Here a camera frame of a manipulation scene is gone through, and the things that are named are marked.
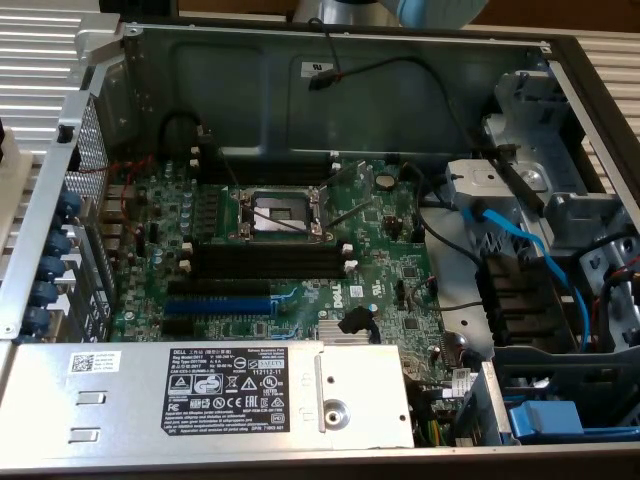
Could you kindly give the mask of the black RAM slot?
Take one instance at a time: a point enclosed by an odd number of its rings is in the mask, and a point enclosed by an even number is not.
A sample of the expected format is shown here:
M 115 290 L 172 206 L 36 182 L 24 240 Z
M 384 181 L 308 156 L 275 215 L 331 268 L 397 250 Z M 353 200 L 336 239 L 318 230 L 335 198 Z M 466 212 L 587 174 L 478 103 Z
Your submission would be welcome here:
M 239 169 L 241 166 L 248 166 L 249 164 L 259 166 L 306 165 L 312 167 L 330 167 L 333 163 L 340 161 L 340 158 L 334 158 L 329 153 L 322 151 L 264 151 L 248 148 L 200 146 L 198 147 L 198 153 L 206 161 L 219 164 L 227 162 L 233 169 Z
M 228 159 L 240 185 L 318 186 L 331 176 L 329 160 L 286 161 Z M 204 163 L 196 175 L 199 184 L 234 185 L 223 160 Z
M 197 279 L 342 279 L 347 276 L 340 260 L 297 259 L 196 259 L 190 261 Z
M 284 244 L 194 244 L 193 257 L 210 258 L 302 258 L 342 260 L 340 245 L 284 243 Z

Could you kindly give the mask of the socket locking lever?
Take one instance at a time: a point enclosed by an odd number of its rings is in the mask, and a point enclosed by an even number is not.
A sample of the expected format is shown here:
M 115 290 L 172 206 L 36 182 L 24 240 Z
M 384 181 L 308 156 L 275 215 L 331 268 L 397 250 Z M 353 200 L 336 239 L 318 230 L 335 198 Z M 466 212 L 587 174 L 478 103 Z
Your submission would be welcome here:
M 346 213 L 343 213 L 343 214 L 339 215 L 338 217 L 336 217 L 335 219 L 331 220 L 326 225 L 326 227 L 327 228 L 332 228 L 332 227 L 335 227 L 337 225 L 340 225 L 341 223 L 343 223 L 346 220 L 348 220 L 349 218 L 353 217 L 354 215 L 356 215 L 357 213 L 359 213 L 360 211 L 362 211 L 363 209 L 365 209 L 366 207 L 368 207 L 372 203 L 373 203 L 373 200 L 369 199 L 369 200 L 366 200 L 366 201 L 356 205 L 352 209 L 348 210 Z

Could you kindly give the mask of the CPU socket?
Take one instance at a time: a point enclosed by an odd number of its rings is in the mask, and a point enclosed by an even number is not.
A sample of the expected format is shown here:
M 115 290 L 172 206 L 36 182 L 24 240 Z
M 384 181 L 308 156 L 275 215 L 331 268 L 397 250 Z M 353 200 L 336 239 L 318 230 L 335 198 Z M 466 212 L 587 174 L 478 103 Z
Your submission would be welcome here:
M 236 236 L 245 242 L 327 241 L 317 187 L 236 188 L 230 198 L 237 204 Z

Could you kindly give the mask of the green motherboard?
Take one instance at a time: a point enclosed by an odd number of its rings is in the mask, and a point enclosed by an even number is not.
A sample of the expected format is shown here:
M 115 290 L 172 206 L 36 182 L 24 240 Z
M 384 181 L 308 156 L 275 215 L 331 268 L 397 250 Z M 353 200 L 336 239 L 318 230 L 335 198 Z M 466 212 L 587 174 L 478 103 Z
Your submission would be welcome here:
M 414 188 L 396 168 L 382 161 L 373 169 L 373 203 L 342 224 L 325 229 L 327 241 L 340 245 L 347 274 L 342 279 L 265 280 L 270 284 L 270 315 L 166 315 L 168 300 L 259 298 L 168 296 L 174 280 L 190 276 L 194 244 L 250 244 L 236 236 L 236 188 L 280 185 L 199 184 L 194 166 L 164 165 L 158 175 L 120 181 L 109 192 L 114 222 L 104 228 L 118 299 L 109 337 L 116 342 L 318 340 L 319 320 L 338 323 L 358 306 L 368 308 L 379 334 L 368 345 L 398 348 L 405 376 L 436 405 L 451 385 L 445 357 L 444 326 L 437 302 L 437 281 L 424 244 L 425 231 L 415 210 Z M 375 186 L 378 174 L 396 179 L 392 191 Z M 330 188 L 329 218 L 362 202 L 361 186 L 350 176 Z M 193 337 L 162 336 L 164 317 L 190 317 Z

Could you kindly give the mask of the metal socket cover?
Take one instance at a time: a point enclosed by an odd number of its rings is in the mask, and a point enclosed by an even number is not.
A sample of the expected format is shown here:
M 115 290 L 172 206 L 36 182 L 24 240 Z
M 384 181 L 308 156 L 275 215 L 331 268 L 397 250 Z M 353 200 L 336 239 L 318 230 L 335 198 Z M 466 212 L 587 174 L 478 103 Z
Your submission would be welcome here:
M 372 199 L 374 184 L 373 169 L 365 161 L 357 161 L 348 166 L 339 168 L 327 180 L 318 187 L 319 221 L 323 229 L 329 229 L 326 225 L 333 219 L 329 218 L 330 188 L 348 177 L 353 176 L 356 185 L 361 186 L 362 202 Z

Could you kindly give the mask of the silver chipset heatsink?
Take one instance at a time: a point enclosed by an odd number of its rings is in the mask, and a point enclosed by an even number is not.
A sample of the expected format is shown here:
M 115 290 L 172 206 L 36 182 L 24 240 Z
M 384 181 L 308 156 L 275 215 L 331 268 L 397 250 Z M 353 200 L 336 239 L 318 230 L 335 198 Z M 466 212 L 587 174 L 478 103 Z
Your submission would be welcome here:
M 333 319 L 319 320 L 317 325 L 317 338 L 325 345 L 368 345 L 369 332 L 360 330 L 355 334 L 344 333 Z

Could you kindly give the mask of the long black expansion slot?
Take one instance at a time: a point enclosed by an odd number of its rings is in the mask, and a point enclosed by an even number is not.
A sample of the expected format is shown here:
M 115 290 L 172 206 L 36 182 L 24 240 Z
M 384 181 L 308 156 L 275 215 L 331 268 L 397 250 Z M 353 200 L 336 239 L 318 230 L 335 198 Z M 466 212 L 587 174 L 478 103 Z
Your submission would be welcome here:
M 174 280 L 167 286 L 168 296 L 198 297 L 269 297 L 270 284 L 265 280 Z

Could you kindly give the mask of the blue expansion slot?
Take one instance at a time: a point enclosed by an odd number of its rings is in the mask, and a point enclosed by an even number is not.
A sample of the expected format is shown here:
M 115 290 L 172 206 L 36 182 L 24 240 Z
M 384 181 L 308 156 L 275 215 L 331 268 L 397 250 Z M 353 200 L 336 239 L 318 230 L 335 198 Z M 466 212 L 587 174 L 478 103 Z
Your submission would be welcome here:
M 259 298 L 220 298 L 168 300 L 166 315 L 270 315 L 271 300 Z

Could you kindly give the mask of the short black expansion slot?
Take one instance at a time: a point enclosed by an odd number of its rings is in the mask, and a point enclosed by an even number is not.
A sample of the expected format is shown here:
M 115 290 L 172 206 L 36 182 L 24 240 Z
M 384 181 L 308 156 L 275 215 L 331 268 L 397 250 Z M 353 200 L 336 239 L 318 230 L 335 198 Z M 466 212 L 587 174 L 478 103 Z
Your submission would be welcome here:
M 164 317 L 160 331 L 162 336 L 193 337 L 195 335 L 195 321 L 193 318 L 184 316 Z

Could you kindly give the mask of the black plastic strut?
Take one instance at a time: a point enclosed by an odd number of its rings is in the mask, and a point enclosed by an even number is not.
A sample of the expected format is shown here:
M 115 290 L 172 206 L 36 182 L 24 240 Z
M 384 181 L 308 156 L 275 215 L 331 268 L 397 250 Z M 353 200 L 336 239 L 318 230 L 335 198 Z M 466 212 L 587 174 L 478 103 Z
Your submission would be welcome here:
M 543 217 L 544 202 L 509 163 L 520 146 L 511 143 L 490 146 L 479 132 L 468 130 L 467 133 L 470 149 L 489 162 L 517 200 L 531 212 Z

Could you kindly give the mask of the silver disk bay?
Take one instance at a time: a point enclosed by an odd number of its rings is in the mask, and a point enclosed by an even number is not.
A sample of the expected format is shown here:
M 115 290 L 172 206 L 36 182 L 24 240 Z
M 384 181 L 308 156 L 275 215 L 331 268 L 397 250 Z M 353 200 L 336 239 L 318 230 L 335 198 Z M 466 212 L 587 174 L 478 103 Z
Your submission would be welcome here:
M 549 73 L 503 75 L 494 109 L 481 120 L 490 145 L 520 148 L 511 166 L 544 202 L 544 216 L 515 198 L 478 153 L 448 163 L 444 196 L 469 251 L 539 261 L 551 274 L 577 350 L 613 353 L 640 346 L 640 223 L 597 177 L 585 132 Z

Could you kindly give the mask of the blue card retention tab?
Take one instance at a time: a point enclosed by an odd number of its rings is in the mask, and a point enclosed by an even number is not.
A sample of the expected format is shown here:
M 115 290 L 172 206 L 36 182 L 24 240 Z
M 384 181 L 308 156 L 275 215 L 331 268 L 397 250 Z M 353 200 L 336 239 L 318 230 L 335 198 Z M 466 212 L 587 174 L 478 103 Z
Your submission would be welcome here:
M 22 326 L 36 335 L 45 335 L 50 328 L 51 317 L 47 309 L 29 306 L 25 310 Z
M 61 257 L 70 253 L 72 242 L 64 229 L 51 229 L 44 244 L 44 253 L 47 256 Z
M 39 260 L 36 276 L 41 281 L 54 282 L 62 277 L 66 271 L 63 260 L 55 256 L 42 256 Z
M 28 303 L 31 306 L 46 307 L 56 303 L 58 299 L 57 287 L 45 281 L 35 281 L 32 285 Z
M 83 205 L 83 200 L 76 192 L 65 190 L 58 197 L 55 212 L 61 218 L 76 217 Z

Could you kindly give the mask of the dark plastic drive caddy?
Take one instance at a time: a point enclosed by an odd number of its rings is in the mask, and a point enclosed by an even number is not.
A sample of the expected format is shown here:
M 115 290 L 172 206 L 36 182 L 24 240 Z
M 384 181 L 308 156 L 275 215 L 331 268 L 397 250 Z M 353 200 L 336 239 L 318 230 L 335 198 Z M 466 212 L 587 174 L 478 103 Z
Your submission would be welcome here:
M 640 412 L 640 346 L 604 354 L 504 347 L 493 366 L 505 395 L 572 401 L 587 427 L 619 426 Z

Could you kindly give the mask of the blue plastic latch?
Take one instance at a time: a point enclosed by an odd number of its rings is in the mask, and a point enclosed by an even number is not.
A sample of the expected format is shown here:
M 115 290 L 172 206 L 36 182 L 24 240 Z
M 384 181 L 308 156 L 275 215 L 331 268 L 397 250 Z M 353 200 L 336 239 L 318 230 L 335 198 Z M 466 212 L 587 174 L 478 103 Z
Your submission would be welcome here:
M 523 444 L 544 443 L 584 435 L 572 401 L 529 400 L 508 411 L 512 433 Z

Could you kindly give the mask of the aluminium corner bracket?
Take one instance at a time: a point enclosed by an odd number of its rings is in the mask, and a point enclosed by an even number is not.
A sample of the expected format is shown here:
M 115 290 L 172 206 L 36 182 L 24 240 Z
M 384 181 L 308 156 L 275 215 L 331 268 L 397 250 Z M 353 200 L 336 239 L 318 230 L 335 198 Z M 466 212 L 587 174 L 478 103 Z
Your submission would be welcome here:
M 80 21 L 74 45 L 83 67 L 97 66 L 123 55 L 123 26 L 117 13 L 89 13 Z

